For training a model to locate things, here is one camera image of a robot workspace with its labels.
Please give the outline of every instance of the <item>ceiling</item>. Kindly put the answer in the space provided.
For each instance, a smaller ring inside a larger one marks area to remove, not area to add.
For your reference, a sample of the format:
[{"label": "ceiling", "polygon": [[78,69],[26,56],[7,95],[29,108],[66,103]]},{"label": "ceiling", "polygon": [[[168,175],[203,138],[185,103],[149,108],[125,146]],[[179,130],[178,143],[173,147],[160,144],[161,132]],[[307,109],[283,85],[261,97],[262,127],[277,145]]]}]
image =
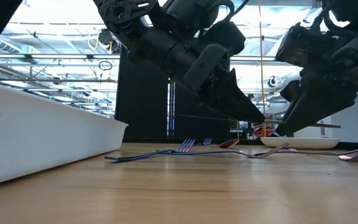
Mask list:
[{"label": "ceiling", "polygon": [[[241,0],[234,0],[236,7]],[[295,23],[308,23],[319,13],[313,7],[313,0],[265,0],[260,7],[258,1],[251,0],[249,4],[235,17],[234,21],[247,38],[245,49],[239,56],[260,56],[260,25],[262,25],[262,55],[274,57],[282,37]],[[218,20],[227,14],[225,7],[219,8]],[[92,0],[23,0],[0,39],[17,49],[26,49],[40,54],[108,54],[104,46],[96,45],[96,39],[101,29],[106,28]],[[0,49],[0,54],[7,52]],[[110,77],[117,80],[119,60],[108,60],[112,69],[102,71],[98,64],[102,60],[92,62],[72,59],[43,59],[39,65],[16,59],[0,58],[0,64],[28,74],[38,73],[37,78],[69,78],[69,79],[105,79]],[[261,91],[261,80],[281,78],[298,74],[300,68],[287,64],[263,66],[263,76],[260,63],[240,62],[232,65],[237,72],[237,83],[241,90]],[[116,83],[62,83],[59,88],[84,88],[116,91]],[[115,93],[108,96],[113,102]]]}]

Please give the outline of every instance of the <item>white tray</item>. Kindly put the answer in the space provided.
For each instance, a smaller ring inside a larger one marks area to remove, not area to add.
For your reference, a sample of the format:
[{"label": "white tray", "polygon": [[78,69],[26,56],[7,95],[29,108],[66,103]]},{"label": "white tray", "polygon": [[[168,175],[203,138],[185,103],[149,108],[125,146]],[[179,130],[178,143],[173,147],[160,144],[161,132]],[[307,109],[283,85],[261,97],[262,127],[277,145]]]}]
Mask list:
[{"label": "white tray", "polygon": [[269,147],[277,147],[283,143],[290,143],[287,148],[294,149],[331,149],[339,143],[339,139],[332,138],[275,138],[262,137],[262,142]]}]

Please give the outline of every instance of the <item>white plate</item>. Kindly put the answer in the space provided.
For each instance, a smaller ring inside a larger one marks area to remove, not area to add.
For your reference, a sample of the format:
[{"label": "white plate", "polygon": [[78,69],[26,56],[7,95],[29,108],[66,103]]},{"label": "white plate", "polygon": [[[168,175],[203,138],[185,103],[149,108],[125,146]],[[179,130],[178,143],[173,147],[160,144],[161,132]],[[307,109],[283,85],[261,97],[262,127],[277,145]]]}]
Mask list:
[{"label": "white plate", "polygon": [[331,149],[339,143],[339,139],[329,138],[274,138],[262,137],[262,142],[269,147],[277,147],[283,143],[290,143],[287,148],[294,149]]}]

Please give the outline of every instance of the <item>wooden table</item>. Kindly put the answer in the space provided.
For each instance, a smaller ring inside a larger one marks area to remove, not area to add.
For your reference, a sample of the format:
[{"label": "wooden table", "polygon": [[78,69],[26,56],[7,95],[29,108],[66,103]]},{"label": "wooden table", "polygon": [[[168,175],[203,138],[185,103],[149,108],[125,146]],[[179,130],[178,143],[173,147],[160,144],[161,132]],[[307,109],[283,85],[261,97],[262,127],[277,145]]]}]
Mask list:
[{"label": "wooden table", "polygon": [[[108,155],[175,147],[125,144]],[[336,157],[104,156],[0,184],[0,223],[358,223],[358,163]]]}]

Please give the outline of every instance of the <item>wooden tabletop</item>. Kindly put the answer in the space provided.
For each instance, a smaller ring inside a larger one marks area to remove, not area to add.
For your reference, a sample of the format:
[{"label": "wooden tabletop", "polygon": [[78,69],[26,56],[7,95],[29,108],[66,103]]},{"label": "wooden tabletop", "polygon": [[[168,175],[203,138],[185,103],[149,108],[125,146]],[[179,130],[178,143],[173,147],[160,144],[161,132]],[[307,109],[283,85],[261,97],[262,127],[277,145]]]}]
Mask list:
[{"label": "wooden tabletop", "polygon": [[[124,144],[107,155],[175,147]],[[358,163],[336,157],[104,156],[0,184],[0,223],[358,223]]]}]

